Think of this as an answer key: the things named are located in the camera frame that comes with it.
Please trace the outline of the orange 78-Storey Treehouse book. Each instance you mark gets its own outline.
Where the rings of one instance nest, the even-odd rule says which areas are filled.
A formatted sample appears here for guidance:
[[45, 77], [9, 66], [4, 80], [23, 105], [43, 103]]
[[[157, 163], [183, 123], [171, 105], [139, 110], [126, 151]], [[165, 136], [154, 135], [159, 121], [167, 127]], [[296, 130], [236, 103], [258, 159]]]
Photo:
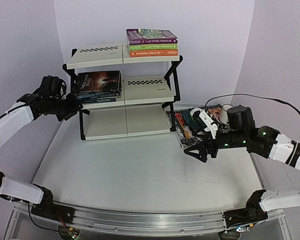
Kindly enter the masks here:
[[157, 49], [157, 50], [138, 50], [130, 51], [129, 56], [134, 57], [156, 57], [156, 56], [177, 56], [179, 54], [178, 49]]

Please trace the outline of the purple 117-Storey Treehouse book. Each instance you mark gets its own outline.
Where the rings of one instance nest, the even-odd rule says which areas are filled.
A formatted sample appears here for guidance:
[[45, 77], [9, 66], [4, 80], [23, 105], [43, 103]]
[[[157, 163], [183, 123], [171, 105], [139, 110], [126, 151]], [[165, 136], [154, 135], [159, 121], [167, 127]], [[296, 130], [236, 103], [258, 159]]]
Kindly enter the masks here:
[[178, 37], [169, 30], [145, 28], [127, 29], [126, 36], [129, 45], [178, 43]]

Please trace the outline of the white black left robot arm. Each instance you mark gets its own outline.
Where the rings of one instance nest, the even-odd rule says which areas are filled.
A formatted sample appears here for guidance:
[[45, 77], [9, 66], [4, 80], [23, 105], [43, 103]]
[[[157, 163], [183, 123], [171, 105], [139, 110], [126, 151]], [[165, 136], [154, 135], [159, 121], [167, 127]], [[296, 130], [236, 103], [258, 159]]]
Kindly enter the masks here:
[[[39, 87], [19, 97], [0, 115], [0, 152], [39, 117], [55, 116], [59, 122], [69, 120], [82, 109], [75, 97], [67, 93], [65, 81], [58, 76], [44, 76]], [[55, 221], [72, 221], [75, 209], [55, 202], [47, 187], [17, 179], [0, 170], [0, 198], [25, 203], [30, 214]]]

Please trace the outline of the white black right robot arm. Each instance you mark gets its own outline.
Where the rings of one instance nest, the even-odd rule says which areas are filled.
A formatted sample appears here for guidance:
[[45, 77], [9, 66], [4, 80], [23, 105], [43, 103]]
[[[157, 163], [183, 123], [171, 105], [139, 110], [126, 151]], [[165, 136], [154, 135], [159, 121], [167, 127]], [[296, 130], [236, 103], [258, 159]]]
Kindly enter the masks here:
[[[205, 163], [208, 157], [216, 158], [220, 149], [246, 148], [248, 153], [284, 163], [300, 171], [300, 143], [269, 126], [256, 127], [252, 111], [242, 105], [226, 111], [230, 129], [222, 132], [220, 123], [207, 109], [193, 108], [189, 119], [204, 134], [196, 137], [200, 142], [184, 150]], [[268, 212], [283, 208], [300, 207], [300, 186], [284, 190], [256, 190], [244, 208], [223, 213], [228, 228], [254, 224], [268, 218]]]

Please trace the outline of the dark blue Nineteen Eighty-Four book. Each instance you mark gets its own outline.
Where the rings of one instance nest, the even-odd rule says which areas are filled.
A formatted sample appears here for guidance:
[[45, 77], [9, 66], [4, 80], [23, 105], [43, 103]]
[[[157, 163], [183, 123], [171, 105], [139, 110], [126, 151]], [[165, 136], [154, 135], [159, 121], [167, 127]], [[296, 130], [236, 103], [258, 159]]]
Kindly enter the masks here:
[[99, 98], [109, 98], [109, 97], [115, 97], [114, 93], [109, 93], [109, 94], [86, 94], [86, 95], [77, 95], [75, 98], [78, 100], [83, 100], [83, 99], [99, 99]]

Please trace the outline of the green 65-Storey Treehouse book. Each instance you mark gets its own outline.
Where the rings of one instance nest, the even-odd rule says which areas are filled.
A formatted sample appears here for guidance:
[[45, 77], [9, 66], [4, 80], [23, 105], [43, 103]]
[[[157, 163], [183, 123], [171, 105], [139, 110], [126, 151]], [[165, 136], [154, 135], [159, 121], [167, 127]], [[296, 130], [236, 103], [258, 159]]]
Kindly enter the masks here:
[[178, 44], [139, 44], [129, 45], [130, 51], [146, 51], [146, 50], [177, 50]]

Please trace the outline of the floral Little Women book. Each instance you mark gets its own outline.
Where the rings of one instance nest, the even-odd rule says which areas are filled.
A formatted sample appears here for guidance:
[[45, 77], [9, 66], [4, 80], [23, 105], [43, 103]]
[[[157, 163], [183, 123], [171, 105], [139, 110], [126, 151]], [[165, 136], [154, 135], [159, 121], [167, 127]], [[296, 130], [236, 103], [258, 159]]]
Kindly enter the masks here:
[[110, 103], [110, 102], [116, 102], [117, 98], [116, 97], [102, 97], [102, 98], [82, 98], [82, 99], [77, 99], [77, 101], [81, 104], [99, 104], [99, 103]]

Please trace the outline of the black Moon and Sixpence book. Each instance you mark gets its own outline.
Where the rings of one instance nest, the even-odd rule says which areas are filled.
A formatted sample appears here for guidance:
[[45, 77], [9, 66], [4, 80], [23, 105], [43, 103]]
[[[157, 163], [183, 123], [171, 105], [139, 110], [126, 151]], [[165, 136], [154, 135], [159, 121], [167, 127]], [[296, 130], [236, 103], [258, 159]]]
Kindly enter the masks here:
[[121, 96], [122, 95], [122, 90], [119, 90], [118, 92], [115, 92], [114, 93], [114, 96], [115, 97], [119, 97], [119, 96]]

